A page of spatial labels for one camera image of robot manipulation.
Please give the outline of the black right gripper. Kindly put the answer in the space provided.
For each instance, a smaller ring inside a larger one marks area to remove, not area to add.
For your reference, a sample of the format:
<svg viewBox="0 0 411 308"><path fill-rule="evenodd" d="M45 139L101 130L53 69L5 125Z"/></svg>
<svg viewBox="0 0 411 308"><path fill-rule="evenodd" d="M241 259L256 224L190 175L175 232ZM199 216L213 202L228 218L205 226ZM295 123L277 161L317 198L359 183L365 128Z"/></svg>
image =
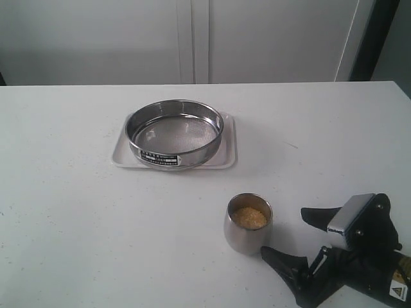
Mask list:
<svg viewBox="0 0 411 308"><path fill-rule="evenodd" d="M262 259L285 282L295 282L298 306L318 307L348 286L390 307L410 307L410 257L400 252L402 245L390 218L389 197L385 193L375 195L354 223L352 250L334 248L329 242L308 267L306 257L261 247ZM303 207L301 218L326 232L340 209Z"/></svg>

